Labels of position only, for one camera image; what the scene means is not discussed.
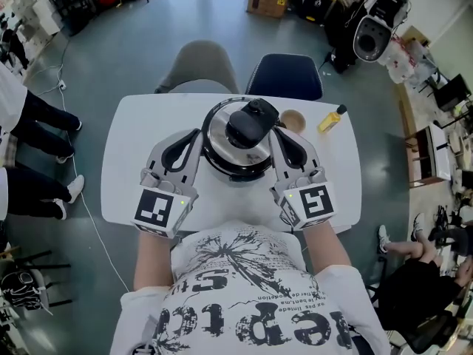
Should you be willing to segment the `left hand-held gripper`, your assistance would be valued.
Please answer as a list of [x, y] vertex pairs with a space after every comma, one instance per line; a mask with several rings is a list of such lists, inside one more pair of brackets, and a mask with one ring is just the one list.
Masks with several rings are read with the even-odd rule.
[[198, 198], [194, 180], [203, 134], [199, 129], [176, 132], [157, 143], [135, 189], [132, 224], [140, 231], [173, 239]]

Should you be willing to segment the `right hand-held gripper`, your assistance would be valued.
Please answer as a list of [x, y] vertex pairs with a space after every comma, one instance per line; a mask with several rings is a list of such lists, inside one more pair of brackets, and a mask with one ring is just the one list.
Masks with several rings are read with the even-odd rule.
[[[295, 132], [275, 126], [269, 133], [270, 157], [277, 182], [270, 189], [281, 220], [291, 231], [301, 231], [337, 214], [333, 184], [319, 166], [313, 145]], [[293, 177], [296, 170], [306, 175]]]

